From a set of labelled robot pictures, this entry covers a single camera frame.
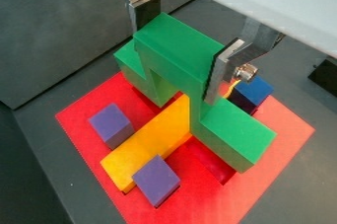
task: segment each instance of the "green l-shaped block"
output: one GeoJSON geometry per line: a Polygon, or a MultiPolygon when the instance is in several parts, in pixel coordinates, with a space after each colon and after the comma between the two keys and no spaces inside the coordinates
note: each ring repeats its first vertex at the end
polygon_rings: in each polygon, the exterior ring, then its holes
{"type": "Polygon", "coordinates": [[[203,101],[214,55],[223,47],[160,14],[115,56],[127,79],[158,106],[178,91],[190,96],[191,133],[244,173],[260,160],[276,133],[222,97],[214,106],[203,101]]]}

